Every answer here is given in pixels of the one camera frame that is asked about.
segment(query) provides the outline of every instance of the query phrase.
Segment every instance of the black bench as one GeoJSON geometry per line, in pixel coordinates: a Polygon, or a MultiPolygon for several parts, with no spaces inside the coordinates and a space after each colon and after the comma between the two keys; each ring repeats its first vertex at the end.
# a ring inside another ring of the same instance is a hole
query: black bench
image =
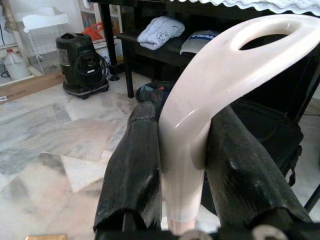
{"type": "Polygon", "coordinates": [[[194,56],[193,53],[183,53],[180,55],[181,46],[189,37],[189,34],[186,32],[179,37],[169,39],[157,50],[150,50],[140,46],[140,43],[137,42],[137,37],[141,32],[142,30],[133,30],[117,36],[117,38],[122,41],[126,88],[129,98],[134,97],[132,69],[130,66],[130,61],[134,55],[140,55],[150,59],[150,64],[153,66],[152,80],[161,80],[159,78],[162,71],[162,63],[175,66],[182,72],[194,56]]]}

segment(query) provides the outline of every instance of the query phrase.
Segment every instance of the orange bag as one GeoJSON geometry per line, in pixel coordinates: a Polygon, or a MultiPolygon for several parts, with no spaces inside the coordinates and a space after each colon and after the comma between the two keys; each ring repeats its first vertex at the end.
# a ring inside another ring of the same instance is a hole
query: orange bag
{"type": "Polygon", "coordinates": [[[89,27],[86,27],[82,34],[87,34],[91,37],[92,41],[96,41],[102,39],[103,37],[99,34],[99,32],[104,28],[102,22],[98,22],[97,24],[93,24],[89,27]]]}

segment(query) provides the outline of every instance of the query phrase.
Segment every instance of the white lace tablecloth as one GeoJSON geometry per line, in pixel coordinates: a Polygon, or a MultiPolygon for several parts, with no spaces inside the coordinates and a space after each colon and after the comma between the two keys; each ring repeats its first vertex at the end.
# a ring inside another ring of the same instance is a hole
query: white lace tablecloth
{"type": "Polygon", "coordinates": [[[178,0],[180,2],[199,1],[202,4],[212,3],[215,6],[224,4],[227,7],[238,6],[241,9],[254,7],[258,11],[270,10],[280,14],[285,11],[292,11],[295,14],[312,12],[320,16],[320,0],[178,0]]]}

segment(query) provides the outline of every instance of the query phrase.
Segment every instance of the white cloth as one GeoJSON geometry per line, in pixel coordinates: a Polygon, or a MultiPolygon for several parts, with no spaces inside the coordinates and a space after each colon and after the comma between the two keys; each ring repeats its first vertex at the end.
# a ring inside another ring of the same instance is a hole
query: white cloth
{"type": "Polygon", "coordinates": [[[179,37],[185,30],[185,25],[171,17],[160,16],[152,19],[150,24],[137,37],[136,41],[142,47],[156,50],[169,39],[179,37]]]}
{"type": "Polygon", "coordinates": [[[226,7],[238,6],[240,9],[254,7],[258,11],[270,10],[276,14],[292,11],[295,14],[312,12],[320,16],[320,0],[189,0],[192,3],[199,1],[202,4],[212,3],[215,6],[224,4],[226,7]]]}

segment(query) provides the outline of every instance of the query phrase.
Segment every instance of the marble floor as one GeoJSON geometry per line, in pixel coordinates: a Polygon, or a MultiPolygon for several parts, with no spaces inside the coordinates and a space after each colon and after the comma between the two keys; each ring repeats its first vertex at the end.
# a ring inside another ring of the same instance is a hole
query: marble floor
{"type": "MultiPolygon", "coordinates": [[[[135,89],[149,81],[133,73],[135,89]]],[[[0,240],[57,234],[93,240],[105,168],[137,104],[120,75],[109,91],[86,100],[57,85],[0,105],[0,240]]],[[[303,153],[292,188],[303,205],[320,183],[320,116],[314,111],[300,122],[303,153]]],[[[320,202],[310,215],[320,221],[320,202]]],[[[212,232],[218,226],[201,207],[196,227],[212,232]]]]}

